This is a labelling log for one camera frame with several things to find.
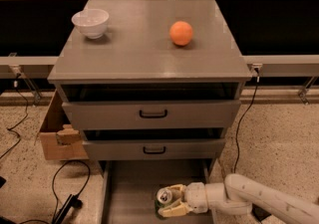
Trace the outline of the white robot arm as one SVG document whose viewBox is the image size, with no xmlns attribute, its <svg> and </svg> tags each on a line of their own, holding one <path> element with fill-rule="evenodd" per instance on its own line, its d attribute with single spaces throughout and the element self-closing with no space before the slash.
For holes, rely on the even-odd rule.
<svg viewBox="0 0 319 224">
<path fill-rule="evenodd" d="M 256 205 L 286 224 L 319 224 L 318 205 L 235 173 L 228 174 L 221 183 L 193 182 L 161 188 L 156 204 L 157 213 L 163 218 L 208 210 L 244 215 Z"/>
</svg>

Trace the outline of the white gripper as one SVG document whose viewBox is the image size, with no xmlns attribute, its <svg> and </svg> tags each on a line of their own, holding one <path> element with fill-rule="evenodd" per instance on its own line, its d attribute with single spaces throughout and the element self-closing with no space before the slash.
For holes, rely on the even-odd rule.
<svg viewBox="0 0 319 224">
<path fill-rule="evenodd" d="M 208 211 L 205 185 L 202 182 L 191 183 L 188 186 L 175 184 L 169 186 L 167 189 L 172 198 L 181 198 L 184 195 L 186 203 L 177 200 L 169 206 L 160 208 L 158 214 L 161 217 L 180 217 L 188 214 L 190 211 L 196 214 Z"/>
</svg>

